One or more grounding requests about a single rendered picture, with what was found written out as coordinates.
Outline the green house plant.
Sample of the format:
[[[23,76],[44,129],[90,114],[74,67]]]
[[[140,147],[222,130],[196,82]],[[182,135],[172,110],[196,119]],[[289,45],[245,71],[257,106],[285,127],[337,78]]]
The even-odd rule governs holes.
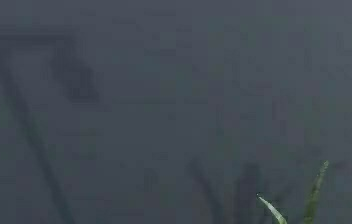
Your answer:
[[[314,179],[314,182],[312,184],[311,190],[305,203],[305,209],[303,213],[303,224],[314,224],[320,189],[329,164],[330,162],[328,160],[325,160]],[[278,224],[288,224],[288,221],[282,215],[282,213],[278,211],[269,201],[263,198],[260,193],[257,194],[257,198],[269,210],[269,212],[272,214]]]

